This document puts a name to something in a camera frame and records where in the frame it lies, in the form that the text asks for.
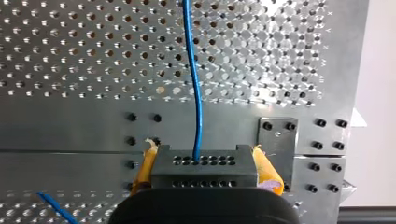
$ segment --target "silver metal surface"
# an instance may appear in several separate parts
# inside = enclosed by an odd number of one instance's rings
[[[258,144],[262,145],[266,157],[289,186],[297,144],[297,130],[297,119],[261,118],[259,123]]]
[[[289,117],[299,122],[297,157],[343,160],[325,156],[343,156],[347,149],[349,125],[336,122],[350,123],[367,3],[194,1],[205,98],[203,148],[253,146],[260,118]],[[175,149],[192,147],[195,112],[179,5],[175,0],[0,2],[0,149],[14,158],[0,159],[7,161],[0,162],[2,192],[95,190],[107,178],[112,187],[104,191],[116,194],[124,175],[116,175],[121,161],[117,164],[113,153],[147,149],[148,137]],[[130,113],[137,120],[130,121]],[[161,122],[153,120],[156,114]],[[334,142],[345,149],[334,148]],[[50,168],[38,158],[54,152],[60,153],[57,163],[69,168],[43,173]],[[29,169],[17,169],[16,158],[30,162]],[[299,186],[343,177],[310,175],[298,160],[290,197],[306,206],[302,220],[334,223],[339,196],[321,193],[322,187],[312,196]],[[87,171],[74,185],[70,167]],[[37,187],[26,187],[30,184]]]

